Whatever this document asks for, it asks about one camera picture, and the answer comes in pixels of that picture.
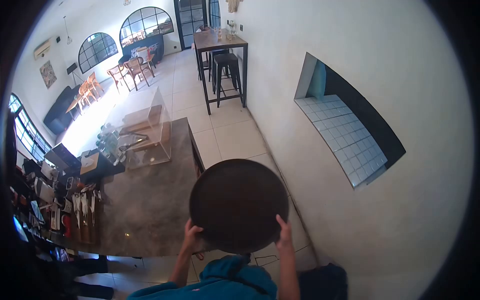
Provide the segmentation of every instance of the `black trousers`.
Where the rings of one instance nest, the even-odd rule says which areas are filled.
[[[72,262],[55,262],[60,273],[60,280],[67,293],[75,296],[112,299],[113,288],[76,282],[76,277],[107,273],[107,258],[80,259]]]

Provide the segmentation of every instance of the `kitchen counter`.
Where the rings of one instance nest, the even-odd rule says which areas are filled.
[[[189,214],[189,197],[204,171],[187,118],[172,122],[171,161],[103,178],[97,244],[51,234],[61,246],[115,256],[177,255]]]

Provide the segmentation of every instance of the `teal shirt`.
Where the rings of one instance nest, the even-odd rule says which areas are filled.
[[[249,258],[227,255],[211,261],[200,273],[200,282],[178,288],[173,282],[138,290],[128,300],[164,299],[276,299],[276,285],[270,275]]]

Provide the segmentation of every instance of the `acrylic display case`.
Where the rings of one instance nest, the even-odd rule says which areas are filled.
[[[170,113],[158,87],[152,87],[112,109],[97,146],[114,165],[134,169],[170,161],[170,137]]]

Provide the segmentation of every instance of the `dark sofa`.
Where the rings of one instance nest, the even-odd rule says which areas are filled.
[[[158,34],[154,36],[147,36],[144,39],[136,41],[133,44],[126,45],[122,48],[123,57],[119,60],[119,64],[123,64],[128,61],[132,56],[132,49],[137,47],[150,47],[153,44],[158,43],[156,48],[155,56],[153,56],[152,63],[156,65],[163,58],[164,45],[163,45],[163,34]]]
[[[60,134],[65,131],[70,122],[72,121],[72,115],[76,118],[80,113],[78,106],[75,106],[70,113],[65,113],[72,104],[73,98],[78,94],[78,89],[80,85],[77,85],[75,88],[70,88],[67,86],[58,96],[55,103],[52,105],[47,115],[43,119],[43,123],[50,129],[54,134]]]

